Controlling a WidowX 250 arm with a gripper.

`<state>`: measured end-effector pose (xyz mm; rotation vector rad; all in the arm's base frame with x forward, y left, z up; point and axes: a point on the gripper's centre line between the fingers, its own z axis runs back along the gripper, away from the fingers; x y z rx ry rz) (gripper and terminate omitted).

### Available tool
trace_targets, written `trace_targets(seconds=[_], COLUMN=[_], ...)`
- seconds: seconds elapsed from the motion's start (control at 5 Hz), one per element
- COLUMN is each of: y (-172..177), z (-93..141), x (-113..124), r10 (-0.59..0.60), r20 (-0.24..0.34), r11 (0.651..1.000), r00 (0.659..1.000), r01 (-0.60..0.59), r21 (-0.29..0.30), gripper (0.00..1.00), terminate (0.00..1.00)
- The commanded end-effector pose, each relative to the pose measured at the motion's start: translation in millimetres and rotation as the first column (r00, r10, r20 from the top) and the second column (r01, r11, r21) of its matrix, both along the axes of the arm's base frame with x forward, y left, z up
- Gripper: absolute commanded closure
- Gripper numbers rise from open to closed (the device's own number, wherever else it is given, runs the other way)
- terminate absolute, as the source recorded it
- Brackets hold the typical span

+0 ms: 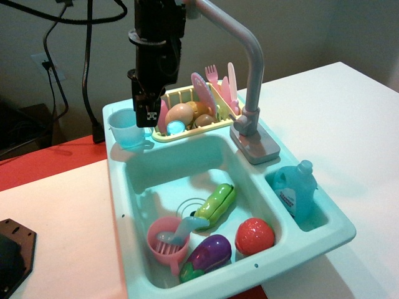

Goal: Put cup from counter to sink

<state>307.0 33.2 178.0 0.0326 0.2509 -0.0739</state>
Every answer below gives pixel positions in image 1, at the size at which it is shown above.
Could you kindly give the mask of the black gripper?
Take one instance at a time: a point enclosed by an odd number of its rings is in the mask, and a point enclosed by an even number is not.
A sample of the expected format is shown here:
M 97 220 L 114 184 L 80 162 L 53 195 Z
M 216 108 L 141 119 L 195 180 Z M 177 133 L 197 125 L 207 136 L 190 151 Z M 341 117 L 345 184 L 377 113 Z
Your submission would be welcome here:
M 130 36 L 136 47 L 135 68 L 128 71 L 132 82 L 133 107 L 137 126 L 156 127 L 158 99 L 165 94 L 165 87 L 176 83 L 180 69 L 181 41 L 172 36 L 163 41 L 151 41 Z M 165 120 L 168 105 L 161 99 L 159 120 Z

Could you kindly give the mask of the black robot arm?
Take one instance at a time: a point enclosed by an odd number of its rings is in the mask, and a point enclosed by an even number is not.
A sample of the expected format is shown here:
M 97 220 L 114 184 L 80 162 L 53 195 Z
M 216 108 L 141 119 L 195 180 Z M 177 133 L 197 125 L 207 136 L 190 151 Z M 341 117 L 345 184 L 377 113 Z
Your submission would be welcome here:
M 140 128 L 157 126 L 165 87 L 178 79 L 185 22 L 184 4 L 135 1 L 135 28 L 128 38 L 135 46 L 136 61 L 127 76 Z

